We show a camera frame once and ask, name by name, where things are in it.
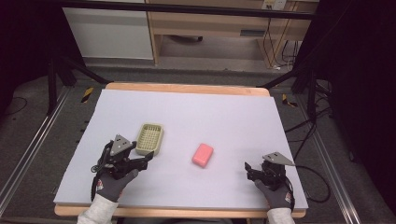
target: person's arm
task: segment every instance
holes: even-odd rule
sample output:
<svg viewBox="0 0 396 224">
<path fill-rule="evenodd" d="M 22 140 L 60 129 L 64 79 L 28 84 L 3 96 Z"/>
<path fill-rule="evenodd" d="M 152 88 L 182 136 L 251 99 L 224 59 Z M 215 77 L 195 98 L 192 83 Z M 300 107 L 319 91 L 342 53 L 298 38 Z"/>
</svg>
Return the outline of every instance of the person's arm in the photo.
<svg viewBox="0 0 396 224">
<path fill-rule="evenodd" d="M 264 194 L 270 206 L 267 213 L 269 222 L 271 224 L 294 224 L 291 217 L 291 195 L 288 188 L 282 186 L 272 191 L 260 180 L 255 180 L 254 184 Z"/>
<path fill-rule="evenodd" d="M 138 173 L 137 170 L 132 170 L 119 180 L 108 173 L 102 174 L 96 187 L 95 198 L 90 208 L 78 216 L 78 224 L 111 223 L 122 190 L 137 177 Z"/>
</svg>

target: white sleeve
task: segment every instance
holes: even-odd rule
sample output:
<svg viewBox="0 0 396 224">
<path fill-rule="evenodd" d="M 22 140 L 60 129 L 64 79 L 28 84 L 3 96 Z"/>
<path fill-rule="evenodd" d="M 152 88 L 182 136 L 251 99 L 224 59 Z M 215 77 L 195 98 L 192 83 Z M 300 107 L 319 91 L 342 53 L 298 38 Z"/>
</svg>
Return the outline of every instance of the white sleeve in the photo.
<svg viewBox="0 0 396 224">
<path fill-rule="evenodd" d="M 111 223 L 111 218 L 118 205 L 118 203 L 113 203 L 96 194 L 90 208 L 79 214 L 78 224 Z"/>
<path fill-rule="evenodd" d="M 267 215 L 270 224 L 294 224 L 289 208 L 274 208 L 269 210 Z"/>
</svg>

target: black glove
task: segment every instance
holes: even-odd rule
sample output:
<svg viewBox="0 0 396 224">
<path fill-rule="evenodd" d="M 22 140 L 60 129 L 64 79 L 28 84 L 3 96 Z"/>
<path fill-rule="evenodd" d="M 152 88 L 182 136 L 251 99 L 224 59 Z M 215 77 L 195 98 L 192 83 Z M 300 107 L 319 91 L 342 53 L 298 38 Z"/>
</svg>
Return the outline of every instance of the black glove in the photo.
<svg viewBox="0 0 396 224">
<path fill-rule="evenodd" d="M 139 174 L 138 170 L 132 170 L 128 175 L 121 179 L 114 179 L 109 173 L 103 173 L 96 186 L 96 193 L 116 203 L 122 190 Z"/>
<path fill-rule="evenodd" d="M 259 179 L 254 181 L 256 187 L 264 194 L 267 202 L 272 208 L 290 208 L 292 195 L 286 185 L 282 185 L 277 190 L 272 191 L 266 187 Z"/>
</svg>

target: floor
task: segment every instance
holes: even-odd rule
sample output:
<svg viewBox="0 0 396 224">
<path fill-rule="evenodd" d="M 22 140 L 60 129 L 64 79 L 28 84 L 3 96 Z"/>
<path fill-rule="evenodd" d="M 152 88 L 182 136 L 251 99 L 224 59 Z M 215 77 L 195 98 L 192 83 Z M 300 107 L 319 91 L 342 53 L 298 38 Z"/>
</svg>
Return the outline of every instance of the floor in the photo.
<svg viewBox="0 0 396 224">
<path fill-rule="evenodd" d="M 202 42 L 198 42 L 193 37 L 167 36 L 163 41 L 160 64 L 156 66 L 149 63 L 125 63 L 125 61 L 113 64 L 112 67 L 109 67 L 110 64 L 106 64 L 105 61 L 88 65 L 98 75 L 116 80 L 244 86 L 263 84 L 291 69 L 292 58 L 283 57 L 285 59 L 283 61 L 281 55 L 277 58 L 277 61 L 282 63 L 279 70 L 267 68 L 256 47 L 257 43 L 251 39 L 204 37 Z M 287 45 L 284 55 L 292 55 L 293 47 L 294 43 Z M 0 210 L 1 218 L 13 218 L 15 221 L 21 217 L 24 218 L 23 223 L 33 223 L 27 221 L 34 220 L 34 218 L 40 218 L 36 223 L 46 223 L 49 219 L 52 223 L 55 219 L 64 223 L 74 221 L 73 218 L 56 217 L 53 214 L 52 200 L 56 194 L 57 183 L 61 180 L 60 174 L 64 172 L 68 161 L 73 156 L 73 150 L 70 148 L 75 148 L 83 135 L 83 130 L 93 113 L 95 100 L 100 92 L 94 91 L 87 104 L 81 104 L 78 101 L 87 87 L 94 86 L 96 90 L 101 88 L 89 78 L 79 74 L 77 77 L 78 84 L 70 90 L 59 118 L 52 124 L 48 133 L 43 133 L 45 141 L 38 144 L 37 151 L 33 153 L 34 159 L 27 164 L 22 174 L 23 178 L 16 183 L 14 191 L 11 192 L 13 197 L 6 202 L 6 207 Z M 285 130 L 306 119 L 304 117 L 305 95 L 291 94 L 291 83 L 292 79 L 271 90 L 271 95 L 276 98 Z M 2 147 L 0 150 L 3 156 L 0 162 L 2 171 L 0 172 L 0 186 L 7 184 L 13 168 L 23 158 L 23 153 L 35 136 L 36 130 L 46 119 L 47 98 L 43 95 L 46 95 L 47 90 L 44 78 L 21 85 L 16 90 L 16 98 L 7 111 L 15 113 L 1 118 L 0 143 Z M 285 104 L 282 98 L 284 94 L 288 96 L 291 104 Z M 325 100 L 318 102 L 318 110 L 326 109 L 327 106 Z M 298 150 L 300 140 L 305 137 L 308 130 L 309 128 L 305 126 L 287 134 L 290 140 L 290 150 L 293 153 Z M 301 165 L 315 167 L 329 181 L 328 172 L 318 152 L 318 140 L 320 140 L 329 149 L 332 162 L 339 171 L 339 177 L 348 192 L 347 196 L 353 202 L 353 210 L 357 212 L 360 222 L 346 220 L 346 215 L 341 209 L 342 199 L 337 197 L 334 189 L 331 198 L 326 203 L 309 202 L 310 208 L 306 217 L 297 219 L 296 222 L 396 223 L 396 217 L 384 205 L 382 198 L 365 173 L 364 167 L 348 160 L 343 136 L 337 131 L 329 114 L 318 120 L 316 131 L 315 134 L 318 135 L 313 135 L 306 141 L 298 162 Z M 5 148 L 12 148 L 12 153 L 8 151 L 6 153 Z M 303 170 L 299 171 L 299 174 L 304 184 L 303 187 L 312 198 L 326 197 L 326 186 L 316 175 Z M 261 222 L 262 220 L 253 220 L 253 223 Z"/>
</svg>

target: white cabinet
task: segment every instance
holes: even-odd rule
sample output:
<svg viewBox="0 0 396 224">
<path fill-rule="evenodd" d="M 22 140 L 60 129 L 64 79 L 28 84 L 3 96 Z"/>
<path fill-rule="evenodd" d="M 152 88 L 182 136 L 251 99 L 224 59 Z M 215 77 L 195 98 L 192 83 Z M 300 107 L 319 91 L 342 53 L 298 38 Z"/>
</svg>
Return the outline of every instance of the white cabinet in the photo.
<svg viewBox="0 0 396 224">
<path fill-rule="evenodd" d="M 64 8 L 64 14 L 84 58 L 153 60 L 146 12 Z"/>
</svg>

